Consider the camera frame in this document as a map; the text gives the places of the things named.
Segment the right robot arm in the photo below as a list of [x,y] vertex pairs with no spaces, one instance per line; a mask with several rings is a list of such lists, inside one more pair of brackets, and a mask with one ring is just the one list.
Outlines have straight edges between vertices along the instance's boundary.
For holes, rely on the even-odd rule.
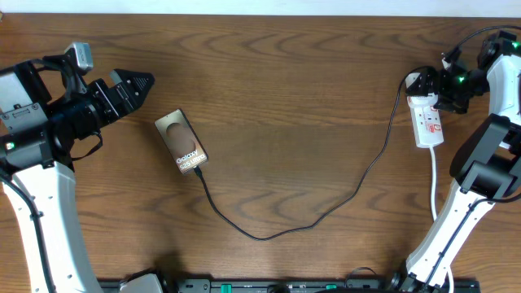
[[469,101],[488,94],[488,117],[453,158],[448,197],[427,236],[387,285],[392,292],[442,292],[450,265],[479,220],[497,203],[520,194],[520,41],[515,25],[489,27],[468,69],[462,44],[444,53],[443,67],[413,69],[398,90],[407,94],[414,132],[440,131],[438,113],[465,114]]

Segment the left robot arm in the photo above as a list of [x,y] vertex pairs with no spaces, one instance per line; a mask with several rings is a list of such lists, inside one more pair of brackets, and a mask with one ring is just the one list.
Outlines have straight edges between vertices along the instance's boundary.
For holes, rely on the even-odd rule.
[[105,292],[77,215],[71,149],[77,140],[135,112],[155,83],[148,72],[116,69],[107,86],[86,84],[89,64],[65,55],[1,72],[1,183],[20,228],[33,292]]

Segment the Galaxy S25 Ultra smartphone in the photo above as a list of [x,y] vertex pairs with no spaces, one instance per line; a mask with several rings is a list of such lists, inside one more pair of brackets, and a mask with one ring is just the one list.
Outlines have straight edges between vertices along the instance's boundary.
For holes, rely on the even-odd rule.
[[182,109],[159,118],[155,127],[180,173],[188,173],[208,162],[208,153]]

